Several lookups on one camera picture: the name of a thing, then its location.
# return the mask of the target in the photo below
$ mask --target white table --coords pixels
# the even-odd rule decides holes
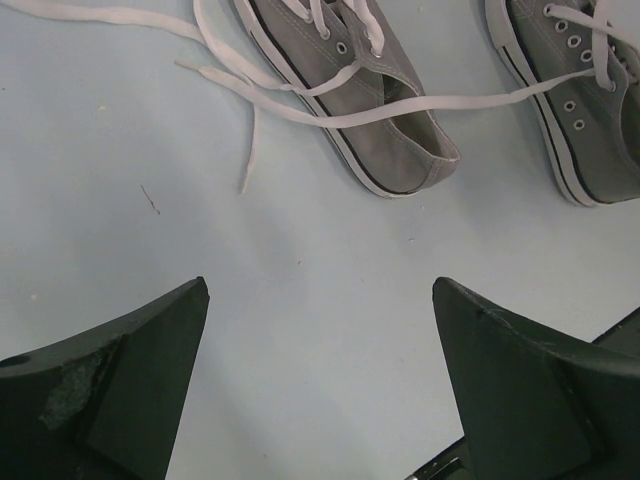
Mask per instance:
[[[261,62],[228,1],[209,3]],[[380,3],[428,93],[516,87],[481,0]],[[118,4],[192,20],[188,0]],[[618,7],[640,39],[640,4]],[[163,32],[0,8],[0,357],[204,276],[169,479],[400,479],[447,447],[462,431],[438,276],[587,340],[640,305],[640,201],[565,203],[529,104],[441,113],[463,163],[398,201],[360,187],[322,131],[267,115],[240,196],[251,108],[175,59],[211,62]]]

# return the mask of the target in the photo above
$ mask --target metal eyelet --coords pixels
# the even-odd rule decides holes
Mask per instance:
[[[338,51],[338,53],[340,55],[346,55],[347,52],[349,51],[349,49],[347,48],[347,46],[344,44],[344,42],[338,42],[336,43],[336,50]]]
[[[569,48],[578,48],[582,43],[582,38],[579,35],[571,35],[567,40],[567,46]]]
[[[585,50],[580,54],[580,60],[582,63],[589,63],[593,60],[593,52],[591,50]]]
[[[568,29],[569,29],[569,22],[567,22],[566,20],[560,20],[558,23],[556,23],[556,32],[564,33]]]

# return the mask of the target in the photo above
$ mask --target untied shoelace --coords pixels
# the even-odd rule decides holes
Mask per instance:
[[[595,76],[598,85],[609,91],[615,90],[615,84],[609,77],[609,44],[608,37],[615,38],[638,52],[640,49],[635,42],[612,28],[609,23],[613,0],[599,0],[594,8],[593,16],[573,8],[548,4],[545,15],[582,25],[593,30],[592,55],[593,68],[562,75],[560,77],[540,82],[511,93],[483,96],[464,95],[436,95],[422,96],[399,100],[371,110],[357,112],[350,115],[336,117],[316,117],[308,112],[288,107],[272,100],[257,87],[266,90],[293,91],[298,95],[315,97],[330,92],[347,83],[361,68],[358,60],[342,68],[335,77],[314,88],[306,89],[283,83],[272,75],[246,60],[232,47],[213,35],[205,20],[203,10],[204,0],[194,0],[193,9],[197,25],[169,15],[138,10],[126,7],[81,7],[49,3],[40,0],[0,0],[5,5],[19,12],[35,17],[68,20],[95,21],[118,25],[139,25],[157,28],[175,35],[195,40],[205,45],[210,52],[231,73],[211,67],[198,66],[192,63],[176,61],[176,64],[197,71],[208,80],[234,91],[254,105],[254,127],[251,143],[251,154],[247,163],[246,173],[242,184],[242,192],[247,188],[251,172],[255,166],[255,152],[257,149],[257,125],[260,122],[260,110],[267,110],[281,118],[297,123],[316,127],[340,129],[367,125],[373,122],[406,115],[424,110],[478,110],[499,107],[521,102],[533,95],[547,92],[554,87],[578,77]],[[322,12],[323,0],[310,0],[309,9],[299,0],[281,0],[295,15],[307,23],[314,23],[318,34],[326,38],[330,35]],[[369,10],[366,0],[342,0],[342,2],[357,15],[366,28],[367,37],[371,42],[371,53],[376,57],[383,55],[385,38],[380,24]]]

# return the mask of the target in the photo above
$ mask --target scratch mark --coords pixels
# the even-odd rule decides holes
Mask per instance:
[[[151,208],[153,208],[153,211],[156,212],[158,215],[160,215],[160,210],[156,208],[156,204],[153,203],[153,200],[151,200],[151,197],[149,196],[147,191],[144,189],[144,186],[140,185],[140,188],[142,189],[142,193],[144,193],[144,196],[147,197],[147,200],[149,200],[149,203],[151,204]]]

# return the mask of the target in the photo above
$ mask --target white shoelace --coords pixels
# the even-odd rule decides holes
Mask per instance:
[[[272,75],[265,73],[260,68],[253,65],[232,47],[213,35],[211,28],[204,17],[203,1],[204,0],[193,1],[197,25],[192,25],[184,20],[161,13],[124,7],[90,8],[50,3],[41,0],[0,0],[0,5],[5,5],[19,12],[27,13],[35,17],[52,20],[95,21],[118,25],[152,27],[195,40],[207,46],[211,53],[231,72],[231,74],[214,67],[198,66],[183,61],[176,61],[176,64],[181,67],[197,71],[208,80],[234,91],[249,102],[253,103],[254,128],[252,147],[242,185],[242,192],[246,190],[247,182],[255,166],[257,125],[259,123],[260,109],[267,110],[279,117],[293,122],[322,128],[340,129],[366,125],[388,118],[424,110],[478,110],[510,105],[521,102],[533,95],[544,93],[561,83],[577,77],[595,75],[598,85],[608,90],[614,90],[615,85],[608,74],[609,44],[607,37],[611,36],[616,38],[630,46],[635,51],[640,50],[632,39],[609,26],[608,19],[613,0],[599,0],[596,4],[593,17],[573,8],[549,4],[545,9],[547,16],[582,25],[593,30],[593,68],[563,75],[530,87],[516,90],[512,93],[486,96],[446,95],[417,97],[400,100],[372,110],[358,112],[351,115],[321,118],[305,111],[282,105],[261,93],[256,87],[261,87],[266,90],[293,91],[299,95],[309,97],[322,95],[339,88],[348,82],[361,68],[361,65],[357,60],[353,64],[341,69],[334,78],[311,89],[282,83]],[[295,15],[303,19],[305,22],[314,23],[318,30],[318,34],[322,38],[326,38],[327,35],[331,35],[322,12],[322,3],[324,0],[310,0],[310,9],[307,9],[302,3],[300,3],[300,0],[281,1]],[[353,10],[360,21],[364,24],[367,37],[371,42],[372,54],[376,57],[382,56],[385,45],[384,33],[380,24],[369,10],[366,0],[342,0],[342,2]]]

